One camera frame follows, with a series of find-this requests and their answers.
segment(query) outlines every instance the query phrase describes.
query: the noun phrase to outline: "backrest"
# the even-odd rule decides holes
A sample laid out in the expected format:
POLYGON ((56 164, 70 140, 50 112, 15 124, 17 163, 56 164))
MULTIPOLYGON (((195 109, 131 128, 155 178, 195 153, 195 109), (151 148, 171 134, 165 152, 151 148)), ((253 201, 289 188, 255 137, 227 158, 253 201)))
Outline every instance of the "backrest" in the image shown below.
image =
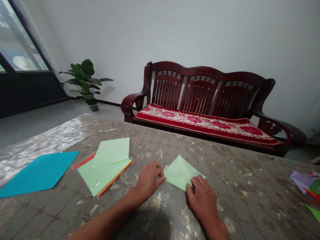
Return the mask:
POLYGON ((145 83, 149 83, 146 89, 149 94, 152 91, 152 103, 230 119, 250 118, 251 106, 255 110, 261 108, 275 83, 250 72, 223 73, 211 67, 185 68, 173 62, 149 62, 146 72, 145 83), (266 89, 270 81, 272 87, 266 89))

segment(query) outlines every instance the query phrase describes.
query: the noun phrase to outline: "floral cushion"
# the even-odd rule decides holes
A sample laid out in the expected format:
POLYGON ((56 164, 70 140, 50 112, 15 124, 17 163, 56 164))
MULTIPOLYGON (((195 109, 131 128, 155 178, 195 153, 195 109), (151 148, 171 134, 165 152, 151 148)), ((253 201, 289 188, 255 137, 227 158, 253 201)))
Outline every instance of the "floral cushion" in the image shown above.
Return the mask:
POLYGON ((174 126, 189 131, 221 136, 246 142, 277 145, 279 141, 254 126, 247 118, 227 119, 183 112, 150 103, 136 118, 174 126))

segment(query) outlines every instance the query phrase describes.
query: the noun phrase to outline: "baseboard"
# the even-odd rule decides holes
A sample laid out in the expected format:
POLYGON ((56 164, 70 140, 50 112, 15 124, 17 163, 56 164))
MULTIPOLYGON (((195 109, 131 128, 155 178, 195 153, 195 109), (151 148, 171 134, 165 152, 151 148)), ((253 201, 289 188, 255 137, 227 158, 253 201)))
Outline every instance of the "baseboard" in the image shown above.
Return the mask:
MULTIPOLYGON (((78 99, 83 99, 82 96, 78 96, 78 97, 70 97, 70 99, 73 99, 73 100, 78 100, 78 99)), ((119 103, 113 103, 113 102, 108 102, 108 101, 103 101, 103 100, 99 100, 97 99, 98 103, 103 103, 103 104, 109 104, 109 105, 112 105, 112 106, 116 106, 116 107, 121 107, 121 104, 119 103)))
POLYGON ((99 103, 109 104, 109 105, 116 106, 116 107, 121 107, 121 104, 119 104, 119 103, 113 103, 113 102, 103 101, 103 100, 99 100, 99 99, 97 99, 97 101, 99 103))

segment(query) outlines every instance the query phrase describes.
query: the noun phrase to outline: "blue paper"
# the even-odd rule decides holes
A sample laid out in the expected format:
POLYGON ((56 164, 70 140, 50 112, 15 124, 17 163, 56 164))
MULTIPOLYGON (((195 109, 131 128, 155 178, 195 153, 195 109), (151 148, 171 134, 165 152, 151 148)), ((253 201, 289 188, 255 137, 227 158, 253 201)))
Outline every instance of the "blue paper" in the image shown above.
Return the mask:
POLYGON ((63 152, 36 158, 0 190, 0 198, 53 188, 78 154, 63 152))

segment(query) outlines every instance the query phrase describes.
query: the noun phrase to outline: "table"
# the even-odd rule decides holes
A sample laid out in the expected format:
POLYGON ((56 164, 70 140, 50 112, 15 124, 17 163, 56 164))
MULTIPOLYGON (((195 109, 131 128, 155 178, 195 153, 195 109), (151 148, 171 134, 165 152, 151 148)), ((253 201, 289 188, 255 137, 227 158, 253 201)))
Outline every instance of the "table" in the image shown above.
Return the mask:
MULTIPOLYGON (((310 239, 319 234, 320 224, 304 205, 315 200, 303 196, 288 176, 292 169, 308 173, 320 167, 91 114, 0 151, 0 166, 6 169, 0 172, 0 183, 37 155, 80 151, 75 164, 96 151, 100 141, 124 137, 130 137, 133 163, 100 198, 92 197, 69 168, 50 190, 0 199, 0 238, 66 239, 135 186, 143 165, 156 160, 165 167, 178 154, 204 174, 217 193, 218 214, 232 239, 310 239)), ((185 192, 163 183, 114 238, 205 236, 185 192)))

